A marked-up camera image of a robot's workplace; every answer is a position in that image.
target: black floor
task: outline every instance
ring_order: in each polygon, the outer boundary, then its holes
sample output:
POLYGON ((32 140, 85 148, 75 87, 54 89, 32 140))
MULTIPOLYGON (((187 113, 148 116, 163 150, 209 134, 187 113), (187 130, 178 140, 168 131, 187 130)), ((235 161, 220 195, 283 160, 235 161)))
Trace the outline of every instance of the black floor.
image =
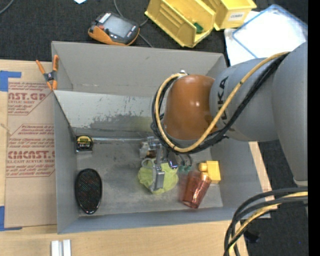
MULTIPOLYGON (((0 1, 0 11, 10 0, 0 1)), ((121 13, 142 23, 148 0, 117 0, 121 13)), ((262 11, 278 4, 308 24, 307 0, 255 0, 262 11)), ((105 11, 116 12, 112 0, 15 0, 0 14, 0 59, 51 61, 51 41, 99 44, 88 36, 91 21, 105 11)), ((155 48, 183 49, 150 20, 141 28, 141 35, 155 48)), ((138 37, 135 46, 150 47, 138 37)), ((223 53, 228 59, 223 31, 213 31, 190 51, 223 53)), ((279 141, 259 143, 273 189, 296 187, 279 141)), ((257 243, 247 245, 250 256, 309 255, 309 225, 304 208, 283 209, 271 219, 257 220, 250 231, 259 234, 257 243)))

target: white plastic piece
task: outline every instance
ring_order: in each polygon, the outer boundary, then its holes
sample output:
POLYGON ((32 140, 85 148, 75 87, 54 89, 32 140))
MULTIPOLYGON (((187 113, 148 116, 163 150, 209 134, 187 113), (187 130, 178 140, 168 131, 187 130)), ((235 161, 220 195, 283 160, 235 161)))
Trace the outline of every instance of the white plastic piece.
POLYGON ((71 256, 71 241, 51 241, 51 256, 71 256))

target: yellow cable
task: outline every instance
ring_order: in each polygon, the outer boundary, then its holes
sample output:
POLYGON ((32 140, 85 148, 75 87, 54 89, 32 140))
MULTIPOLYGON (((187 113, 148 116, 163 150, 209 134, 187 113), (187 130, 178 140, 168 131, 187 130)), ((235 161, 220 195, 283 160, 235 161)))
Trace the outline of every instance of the yellow cable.
POLYGON ((222 116, 222 114, 224 113, 224 111, 226 110, 227 106, 229 105, 229 103, 231 102, 232 98, 235 96, 235 94, 237 93, 237 91, 240 89, 240 87, 242 86, 242 84, 244 84, 248 78, 254 73, 256 72, 261 66, 263 66, 264 64, 268 63, 269 61, 272 61, 275 58, 278 58, 282 55, 287 54, 288 52, 281 52, 281 53, 277 53, 274 54, 268 58, 265 58, 264 60, 262 60, 259 64, 257 64, 255 67, 253 67, 242 79, 241 81, 233 88, 232 92, 230 93, 230 95, 227 97, 227 99, 225 100, 224 104, 222 105, 222 107, 220 108, 220 110, 218 111, 218 113, 216 114, 216 116, 214 117, 214 119, 212 120, 212 122, 210 123, 210 125, 208 126, 208 128, 205 130, 205 132, 202 134, 202 136, 192 145, 182 148, 182 147, 178 147, 175 144, 173 144, 168 137, 166 136, 162 125, 161 125, 161 120, 160 120, 160 115, 159 115, 159 100, 160 100, 160 95, 161 92, 163 90, 163 88, 165 87, 165 85, 173 78, 175 77, 179 77, 181 76, 181 74, 174 74, 172 76, 170 76, 169 78, 167 78, 162 85, 160 86, 157 95, 156 95, 156 99, 155 99, 155 118, 156 118, 156 123, 157 126, 159 128, 159 131, 163 137, 163 139, 165 140, 165 142, 174 150, 181 152, 181 153, 186 153, 189 152, 193 149, 195 149, 197 146, 199 146, 204 140, 205 138, 210 134, 211 130, 215 127, 216 123, 218 122, 219 118, 222 116))
MULTIPOLYGON (((293 194, 288 194, 285 196, 282 196, 282 198, 290 198, 290 197, 300 197, 300 196, 308 196, 308 192, 297 192, 297 193, 293 193, 293 194)), ((245 222, 238 228, 238 230, 235 232, 234 236, 231 238, 231 240, 233 240, 235 237, 238 236, 238 234, 240 232, 242 232, 249 224, 250 222, 252 222, 253 220, 255 220, 256 218, 264 215, 266 212, 268 212, 269 210, 271 210, 273 207, 281 205, 282 203, 274 203, 265 207, 262 207, 260 209, 258 209, 257 211, 255 211, 248 219, 245 220, 245 222)), ((229 253, 233 250, 234 246, 236 243, 232 244, 229 248, 229 253)))

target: blue tape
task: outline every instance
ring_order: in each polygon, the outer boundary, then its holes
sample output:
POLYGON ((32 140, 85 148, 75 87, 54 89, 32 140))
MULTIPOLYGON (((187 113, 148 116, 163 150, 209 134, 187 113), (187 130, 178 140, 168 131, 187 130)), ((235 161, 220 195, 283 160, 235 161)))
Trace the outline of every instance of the blue tape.
POLYGON ((0 70, 0 91, 8 91, 8 80, 9 78, 21 78, 21 72, 13 71, 2 71, 0 70))
POLYGON ((21 227, 5 228, 5 207, 0 206, 0 231, 20 230, 21 227))

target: orange clip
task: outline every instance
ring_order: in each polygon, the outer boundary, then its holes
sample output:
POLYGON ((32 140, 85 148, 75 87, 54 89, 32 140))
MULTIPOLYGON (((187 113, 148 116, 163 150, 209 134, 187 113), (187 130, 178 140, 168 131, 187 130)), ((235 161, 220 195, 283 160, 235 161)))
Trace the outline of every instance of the orange clip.
POLYGON ((58 87, 58 82, 57 82, 57 72, 59 68, 59 57, 58 55, 54 55, 53 57, 53 62, 52 62, 52 71, 50 73, 46 73, 44 67, 41 65, 39 60, 35 61, 39 67, 40 72, 43 74, 46 84, 50 88, 50 90, 56 90, 58 87))

